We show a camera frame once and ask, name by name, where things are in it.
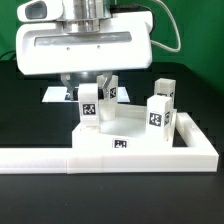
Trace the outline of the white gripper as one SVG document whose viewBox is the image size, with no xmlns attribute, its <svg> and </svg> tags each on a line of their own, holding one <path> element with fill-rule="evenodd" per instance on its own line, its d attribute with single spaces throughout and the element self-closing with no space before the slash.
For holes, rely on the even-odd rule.
<svg viewBox="0 0 224 224">
<path fill-rule="evenodd" d="M 66 34 L 60 22 L 25 24 L 16 35 L 17 64 L 25 75 L 60 75 L 78 100 L 71 73 L 147 68 L 152 62 L 149 11 L 117 13 L 100 22 L 96 33 Z M 112 72 L 97 77 L 100 99 L 109 96 Z"/>
</svg>

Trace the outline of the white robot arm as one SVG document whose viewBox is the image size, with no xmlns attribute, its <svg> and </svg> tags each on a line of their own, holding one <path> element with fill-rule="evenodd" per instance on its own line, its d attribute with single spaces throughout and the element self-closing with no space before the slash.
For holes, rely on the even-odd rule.
<svg viewBox="0 0 224 224">
<path fill-rule="evenodd" d="M 110 0 L 30 0 L 17 9 L 19 70 L 25 75 L 110 73 L 152 63 L 149 11 L 112 13 Z"/>
</svg>

